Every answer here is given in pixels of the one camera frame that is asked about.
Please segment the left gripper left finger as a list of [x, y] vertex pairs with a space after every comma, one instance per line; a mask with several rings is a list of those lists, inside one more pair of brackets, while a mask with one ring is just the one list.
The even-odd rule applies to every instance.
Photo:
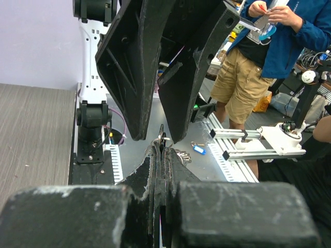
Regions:
[[12, 195], [1, 247], [157, 247], [153, 193], [158, 153], [116, 185], [41, 186]]

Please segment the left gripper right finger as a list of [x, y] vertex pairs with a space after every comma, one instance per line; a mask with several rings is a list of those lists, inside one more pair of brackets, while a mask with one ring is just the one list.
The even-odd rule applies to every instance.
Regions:
[[208, 182], [184, 167], [172, 148], [161, 154], [164, 247], [319, 247], [309, 209], [283, 182]]

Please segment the metal disc with keyrings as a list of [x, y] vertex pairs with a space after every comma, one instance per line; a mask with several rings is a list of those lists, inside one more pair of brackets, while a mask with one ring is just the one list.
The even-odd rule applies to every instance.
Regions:
[[[157, 143], [159, 145], [161, 151], [165, 147], [172, 148], [174, 145], [173, 140], [171, 138], [167, 137], [167, 135], [164, 131], [163, 124], [160, 125], [159, 134], [158, 134], [157, 138], [155, 138], [151, 142], [152, 145], [154, 143]], [[187, 164], [192, 162], [191, 155], [188, 152], [179, 150], [179, 149], [175, 149], [175, 152], [176, 152], [177, 156], [179, 157], [179, 160], [183, 166], [187, 166]]]

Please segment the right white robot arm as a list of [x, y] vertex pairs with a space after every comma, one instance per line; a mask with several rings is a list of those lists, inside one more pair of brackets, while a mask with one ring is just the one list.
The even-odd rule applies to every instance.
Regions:
[[117, 104], [131, 138], [147, 136], [157, 90], [171, 138], [187, 135], [202, 81], [222, 42], [240, 20], [228, 1], [73, 1], [83, 49], [76, 111], [77, 162], [104, 161]]

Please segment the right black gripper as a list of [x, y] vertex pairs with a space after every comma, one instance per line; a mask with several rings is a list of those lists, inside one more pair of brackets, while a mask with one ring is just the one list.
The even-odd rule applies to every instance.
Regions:
[[239, 20], [226, 1], [176, 1], [168, 20], [167, 1], [122, 3], [95, 59], [133, 140], [146, 138], [158, 59], [169, 65], [158, 93], [171, 138], [185, 138], [211, 61]]

